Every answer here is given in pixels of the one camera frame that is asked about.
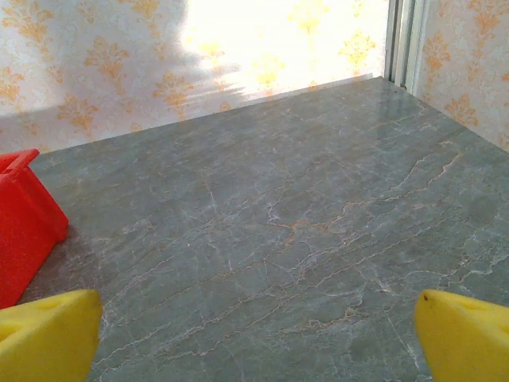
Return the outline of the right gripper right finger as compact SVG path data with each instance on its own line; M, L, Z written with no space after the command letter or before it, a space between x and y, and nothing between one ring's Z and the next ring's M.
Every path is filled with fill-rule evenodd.
M414 326L435 381L508 380L507 307L424 290Z

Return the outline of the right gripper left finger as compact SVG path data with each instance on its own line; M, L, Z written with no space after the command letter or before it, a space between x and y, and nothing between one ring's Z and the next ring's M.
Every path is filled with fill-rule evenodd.
M1 310L2 381L85 381L103 312L96 290L74 290Z

